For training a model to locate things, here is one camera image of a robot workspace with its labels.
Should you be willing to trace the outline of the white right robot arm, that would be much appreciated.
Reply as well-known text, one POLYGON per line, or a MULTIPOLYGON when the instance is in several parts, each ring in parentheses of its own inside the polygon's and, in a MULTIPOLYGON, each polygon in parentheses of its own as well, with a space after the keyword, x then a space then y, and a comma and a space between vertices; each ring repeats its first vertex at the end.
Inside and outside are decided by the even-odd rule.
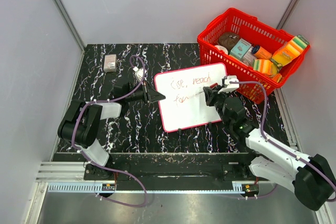
POLYGON ((260 154, 239 166, 241 178, 265 178, 294 193, 313 211, 335 201, 335 176, 326 158, 301 153, 268 136, 262 125, 246 116, 241 100, 227 94, 225 85, 204 87, 203 91, 206 105, 216 109, 231 138, 260 154))

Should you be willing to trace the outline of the pink framed whiteboard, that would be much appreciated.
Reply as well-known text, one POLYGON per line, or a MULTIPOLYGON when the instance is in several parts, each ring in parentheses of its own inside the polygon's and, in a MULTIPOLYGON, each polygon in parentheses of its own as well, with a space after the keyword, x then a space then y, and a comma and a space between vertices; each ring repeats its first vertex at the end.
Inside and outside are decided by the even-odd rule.
POLYGON ((225 76, 226 67, 223 63, 156 74, 155 88, 166 96, 165 100, 159 101, 164 131, 174 132, 219 122, 216 109, 206 105, 205 94, 195 94, 203 91, 203 87, 221 84, 225 76))

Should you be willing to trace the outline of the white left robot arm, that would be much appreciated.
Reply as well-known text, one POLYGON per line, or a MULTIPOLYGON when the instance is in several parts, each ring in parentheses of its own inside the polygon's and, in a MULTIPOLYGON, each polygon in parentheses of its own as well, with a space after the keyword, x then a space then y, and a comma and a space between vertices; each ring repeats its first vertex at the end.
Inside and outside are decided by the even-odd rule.
POLYGON ((101 179, 112 177, 113 159, 100 145, 97 135, 99 124, 105 119, 116 119, 124 116, 129 109, 129 103, 143 101, 158 102, 165 95, 151 88, 146 81, 133 87, 131 83, 112 88, 109 100, 85 102, 72 100, 57 131, 60 139, 71 144, 95 163, 96 174, 101 179))

